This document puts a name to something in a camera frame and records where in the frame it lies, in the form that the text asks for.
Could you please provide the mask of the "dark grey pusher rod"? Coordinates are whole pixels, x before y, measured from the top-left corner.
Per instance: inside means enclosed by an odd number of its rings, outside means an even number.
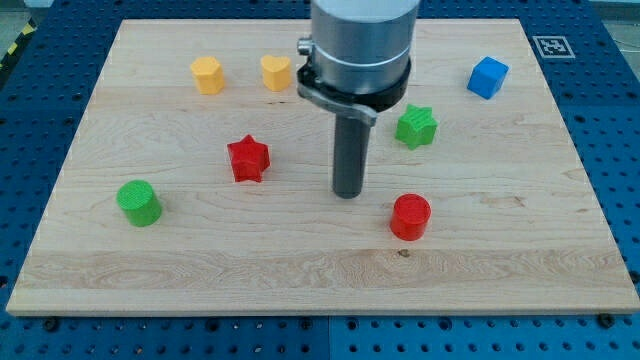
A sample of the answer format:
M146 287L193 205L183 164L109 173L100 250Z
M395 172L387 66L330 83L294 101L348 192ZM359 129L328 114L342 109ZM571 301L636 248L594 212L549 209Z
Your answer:
M332 189L343 199L360 195L364 183L370 127L337 116L334 131Z

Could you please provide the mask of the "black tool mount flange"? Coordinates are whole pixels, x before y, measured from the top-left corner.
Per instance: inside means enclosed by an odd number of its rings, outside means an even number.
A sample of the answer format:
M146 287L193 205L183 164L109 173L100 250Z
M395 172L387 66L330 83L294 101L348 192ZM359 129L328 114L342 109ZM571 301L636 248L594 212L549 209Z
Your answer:
M366 126L374 126L378 114L393 107L404 96L410 73L411 61L408 61L399 80L390 87L374 93L353 94L323 83L312 62L307 60L296 72L297 93L301 98L336 116L354 119Z

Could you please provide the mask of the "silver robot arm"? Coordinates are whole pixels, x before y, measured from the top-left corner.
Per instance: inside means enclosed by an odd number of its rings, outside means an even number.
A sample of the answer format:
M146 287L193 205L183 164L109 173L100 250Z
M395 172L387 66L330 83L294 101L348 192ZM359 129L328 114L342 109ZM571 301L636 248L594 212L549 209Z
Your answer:
M332 190L362 191L371 129L406 91L419 0L313 0L298 95L335 115Z

